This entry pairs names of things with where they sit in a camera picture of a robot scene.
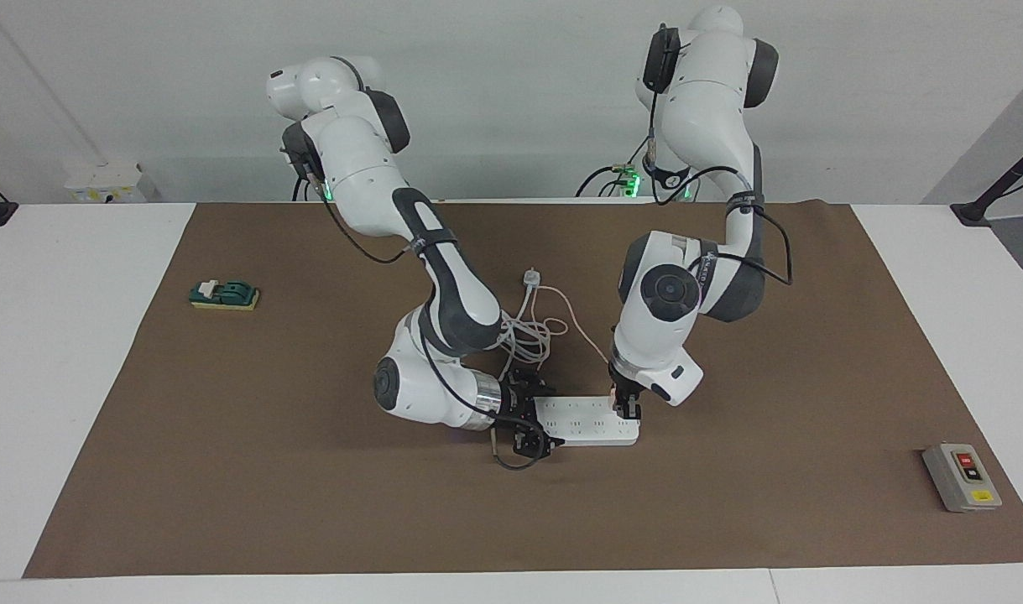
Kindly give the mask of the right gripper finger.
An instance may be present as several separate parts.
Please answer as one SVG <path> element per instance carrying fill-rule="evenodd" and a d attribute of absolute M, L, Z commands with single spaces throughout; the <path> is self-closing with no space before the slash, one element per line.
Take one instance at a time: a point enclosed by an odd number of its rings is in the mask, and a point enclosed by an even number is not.
<path fill-rule="evenodd" d="M 539 460 L 567 443 L 561 437 L 549 435 L 541 427 L 518 427 L 515 429 L 515 454 Z"/>
<path fill-rule="evenodd" d="M 557 395 L 557 390 L 534 368 L 516 368 L 515 392 L 522 398 L 546 398 Z"/>

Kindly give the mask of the white power strip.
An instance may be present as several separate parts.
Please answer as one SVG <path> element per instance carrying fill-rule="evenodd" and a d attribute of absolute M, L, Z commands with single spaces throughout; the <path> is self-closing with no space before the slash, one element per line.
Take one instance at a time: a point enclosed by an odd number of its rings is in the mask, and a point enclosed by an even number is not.
<path fill-rule="evenodd" d="M 565 446 L 631 446 L 640 435 L 640 421 L 626 420 L 601 395 L 555 395 L 535 398 L 541 427 Z"/>

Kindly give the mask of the brown table mat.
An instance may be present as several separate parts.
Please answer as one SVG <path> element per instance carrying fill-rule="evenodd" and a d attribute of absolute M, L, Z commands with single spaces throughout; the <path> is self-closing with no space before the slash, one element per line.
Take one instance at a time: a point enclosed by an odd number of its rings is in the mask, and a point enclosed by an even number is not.
<path fill-rule="evenodd" d="M 848 207 L 771 204 L 795 282 L 687 344 L 699 388 L 638 442 L 526 471 L 374 400 L 419 261 L 370 263 L 318 204 L 201 204 L 25 566 L 28 577 L 1023 562 L 1023 505 Z M 254 310 L 189 305 L 244 281 Z M 970 444 L 1002 498 L 946 511 Z"/>

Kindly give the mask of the grey push button box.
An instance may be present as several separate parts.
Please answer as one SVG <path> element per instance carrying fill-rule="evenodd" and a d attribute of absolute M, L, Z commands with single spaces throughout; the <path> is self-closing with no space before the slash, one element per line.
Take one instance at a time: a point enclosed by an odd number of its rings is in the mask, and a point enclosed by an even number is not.
<path fill-rule="evenodd" d="M 994 511 L 1002 498 L 970 444 L 938 443 L 921 452 L 931 482 L 946 511 Z"/>

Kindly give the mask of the green knife switch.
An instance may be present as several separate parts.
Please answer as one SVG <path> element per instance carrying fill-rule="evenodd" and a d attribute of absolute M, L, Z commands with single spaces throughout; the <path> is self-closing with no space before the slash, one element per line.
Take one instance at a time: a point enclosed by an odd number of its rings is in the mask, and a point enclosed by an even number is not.
<path fill-rule="evenodd" d="M 257 307 L 259 290 L 244 281 L 203 281 L 190 290 L 189 305 L 206 310 L 250 312 Z"/>

